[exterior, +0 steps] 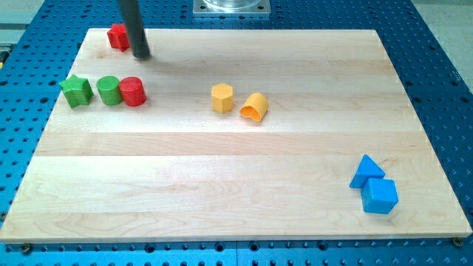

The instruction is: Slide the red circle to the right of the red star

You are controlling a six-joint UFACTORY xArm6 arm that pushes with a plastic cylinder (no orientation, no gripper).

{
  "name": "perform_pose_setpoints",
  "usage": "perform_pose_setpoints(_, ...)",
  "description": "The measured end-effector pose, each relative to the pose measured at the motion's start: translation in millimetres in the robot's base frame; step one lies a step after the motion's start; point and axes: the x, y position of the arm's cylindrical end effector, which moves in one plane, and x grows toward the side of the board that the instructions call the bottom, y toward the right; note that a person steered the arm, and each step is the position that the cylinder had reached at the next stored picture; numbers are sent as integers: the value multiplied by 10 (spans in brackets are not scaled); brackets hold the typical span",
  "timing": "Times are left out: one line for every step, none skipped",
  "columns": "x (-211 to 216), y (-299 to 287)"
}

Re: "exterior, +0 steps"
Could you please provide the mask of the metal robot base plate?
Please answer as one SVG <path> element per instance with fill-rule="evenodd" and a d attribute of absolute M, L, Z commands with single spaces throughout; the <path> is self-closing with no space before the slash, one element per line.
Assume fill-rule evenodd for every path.
<path fill-rule="evenodd" d="M 269 14 L 270 0 L 193 0 L 193 13 L 213 14 Z"/>

